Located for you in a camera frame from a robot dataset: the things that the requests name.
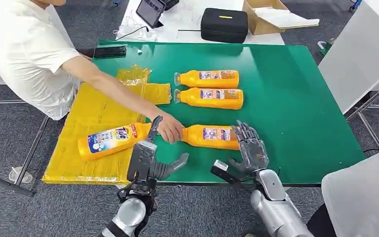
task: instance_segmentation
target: cardboard box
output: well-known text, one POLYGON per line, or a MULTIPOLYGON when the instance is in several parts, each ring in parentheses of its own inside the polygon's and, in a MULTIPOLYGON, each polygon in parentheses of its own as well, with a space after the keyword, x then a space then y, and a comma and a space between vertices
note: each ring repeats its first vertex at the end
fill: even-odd
POLYGON ((280 29, 255 14, 253 8, 266 6, 288 10, 280 0, 245 0, 243 3, 243 11, 248 14, 249 31, 253 35, 281 33, 285 31, 285 29, 280 29))

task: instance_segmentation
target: man's arm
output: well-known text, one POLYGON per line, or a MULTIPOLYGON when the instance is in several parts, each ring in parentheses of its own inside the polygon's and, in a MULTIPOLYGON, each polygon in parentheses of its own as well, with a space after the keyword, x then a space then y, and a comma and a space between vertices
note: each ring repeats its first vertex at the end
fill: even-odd
POLYGON ((156 116, 163 116, 158 132, 167 142, 174 143, 182 137, 182 125, 170 114, 165 113, 151 102, 129 90, 123 83, 114 77, 101 72, 95 64, 82 56, 66 61, 62 68, 95 89, 112 98, 117 103, 138 112, 150 120, 156 116))
POLYGON ((86 56, 86 55, 84 55, 83 53, 81 53, 81 52, 79 52, 84 58, 86 58, 86 59, 88 59, 89 61, 92 61, 92 58, 90 58, 90 57, 88 57, 88 56, 86 56))

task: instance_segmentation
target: tide logo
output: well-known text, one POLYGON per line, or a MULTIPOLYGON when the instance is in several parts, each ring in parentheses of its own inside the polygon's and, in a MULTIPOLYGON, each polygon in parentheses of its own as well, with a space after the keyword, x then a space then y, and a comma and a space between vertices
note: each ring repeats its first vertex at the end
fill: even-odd
POLYGON ((115 137, 118 140, 127 140, 128 137, 128 129, 126 127, 121 127, 115 130, 115 137))

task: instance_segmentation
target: black phone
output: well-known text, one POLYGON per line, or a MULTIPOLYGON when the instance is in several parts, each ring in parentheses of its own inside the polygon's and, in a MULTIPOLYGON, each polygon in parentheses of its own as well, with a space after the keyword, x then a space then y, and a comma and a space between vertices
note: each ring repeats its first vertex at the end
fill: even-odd
POLYGON ((125 57, 125 55, 125 46, 96 48, 94 51, 94 58, 125 57))
POLYGON ((160 0, 142 0, 136 10, 139 15, 150 27, 157 28, 159 17, 165 10, 165 3, 160 0))

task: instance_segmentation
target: cable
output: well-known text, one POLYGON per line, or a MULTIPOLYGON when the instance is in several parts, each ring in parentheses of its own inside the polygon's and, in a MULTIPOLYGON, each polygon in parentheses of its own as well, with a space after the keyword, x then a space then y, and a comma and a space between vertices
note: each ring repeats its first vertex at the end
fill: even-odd
POLYGON ((121 188, 121 189, 118 190, 118 192, 117 192, 117 197, 118 197, 118 199, 120 199, 120 200, 122 199, 122 197, 120 196, 120 193, 121 193, 122 191, 127 190, 127 189, 130 189, 131 186, 133 186, 133 184, 136 183, 136 181, 137 181, 137 176, 138 176, 138 175, 134 176, 133 181, 131 181, 131 183, 127 184, 127 186, 125 186, 124 188, 121 188))
POLYGON ((369 151, 379 151, 379 149, 374 149, 374 148, 373 149, 367 149, 367 150, 365 150, 363 152, 365 153, 365 152, 369 152, 369 151))
POLYGON ((131 32, 131 33, 128 33, 128 34, 126 34, 126 35, 121 36, 120 38, 116 39, 115 41, 118 41, 119 39, 122 39, 122 38, 124 38, 124 37, 126 37, 126 36, 129 36, 129 35, 131 35, 132 33, 135 33, 135 32, 137 32, 138 30, 141 30, 141 29, 143 29, 143 28, 146 28, 146 32, 149 32, 149 28, 148 28, 147 26, 142 26, 142 27, 138 28, 137 30, 135 30, 135 31, 133 31, 133 32, 131 32))
POLYGON ((233 183, 232 186, 238 186, 239 188, 247 191, 248 193, 251 193, 252 191, 250 191, 249 189, 245 188, 242 183, 245 182, 245 181, 248 181, 248 180, 254 180, 255 178, 249 178, 249 179, 243 179, 243 180, 239 180, 238 182, 236 183, 233 183))

